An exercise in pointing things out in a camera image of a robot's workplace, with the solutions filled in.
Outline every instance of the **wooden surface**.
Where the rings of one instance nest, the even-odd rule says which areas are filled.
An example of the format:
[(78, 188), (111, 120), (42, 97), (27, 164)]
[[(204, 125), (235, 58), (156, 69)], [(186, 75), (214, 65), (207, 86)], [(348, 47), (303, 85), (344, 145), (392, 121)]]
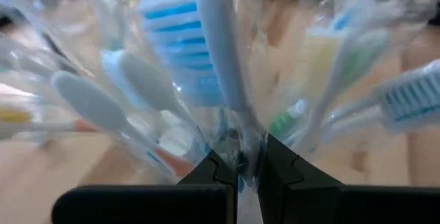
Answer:
[[(313, 12), (292, 0), (271, 2), (265, 29), (269, 38), (271, 68), (278, 83), (288, 80), (294, 68), (293, 58), (300, 47), (303, 24), (310, 22), (311, 15)], [(41, 45), (30, 27), (9, 27), (5, 31), (33, 46)], [(435, 42), (440, 35), (437, 34), (438, 30), (428, 29), (417, 40), (415, 47), (404, 54), (403, 60), (396, 55), (394, 59), (374, 68), (342, 96), (339, 103), (360, 97), (383, 79), (399, 74), (402, 68), (422, 64), (421, 49), (426, 51), (423, 61), (438, 56)], [(333, 151), (316, 161), (315, 165), (345, 183), (410, 184), (412, 178), (408, 170), (408, 155), (412, 157), (411, 162), (413, 157), (424, 157), (428, 147), (418, 148), (415, 140), (425, 138), (410, 136), (411, 153), (408, 153), (405, 135), (392, 137), (391, 141), (387, 136), (376, 139), (387, 139), (388, 146), (374, 153)], [(428, 152), (432, 153), (429, 169), (434, 170), (440, 159), (435, 160), (433, 150)], [(414, 170), (423, 169), (421, 167), (421, 164), (411, 166)], [(49, 223), (53, 202), (60, 194), (77, 185), (157, 182), (157, 175), (148, 165), (132, 158), (125, 150), (112, 146), (111, 139), (105, 135), (70, 137), (51, 141), (38, 148), (32, 144), (5, 142), (0, 144), (0, 222)]]

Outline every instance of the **wooden table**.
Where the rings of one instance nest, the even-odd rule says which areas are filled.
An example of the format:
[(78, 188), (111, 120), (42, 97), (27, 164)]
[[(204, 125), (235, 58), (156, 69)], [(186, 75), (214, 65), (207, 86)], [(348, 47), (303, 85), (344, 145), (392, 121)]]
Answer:
[[(303, 32), (299, 24), (309, 22), (310, 15), (312, 13), (295, 1), (272, 0), (265, 29), (271, 68), (277, 81), (284, 79), (288, 74), (285, 70), (294, 63), (292, 58), (300, 46), (299, 34)], [(9, 27), (4, 31), (19, 40), (26, 40), (28, 45), (41, 46), (30, 27)], [(397, 56), (374, 68), (339, 101), (356, 99), (383, 79), (420, 65), (422, 61), (440, 57), (439, 46), (435, 44), (439, 39), (440, 31), (428, 28), (403, 57)], [(421, 48), (426, 49), (423, 56), (419, 53)], [(409, 169), (412, 168), (408, 167), (408, 161), (412, 160), (408, 156), (420, 157), (414, 153), (425, 153), (426, 149), (415, 148), (415, 140), (421, 139), (417, 135), (399, 135), (392, 139), (389, 146), (373, 153), (332, 152), (315, 161), (315, 165), (345, 183), (411, 184)], [(411, 151), (408, 151), (407, 139), (410, 139)], [(112, 146), (111, 140), (101, 134), (51, 141), (39, 148), (24, 143), (0, 144), (2, 223), (50, 223), (52, 204), (60, 194), (77, 185), (97, 183), (157, 183), (157, 177), (151, 168), (132, 158), (125, 150)]]

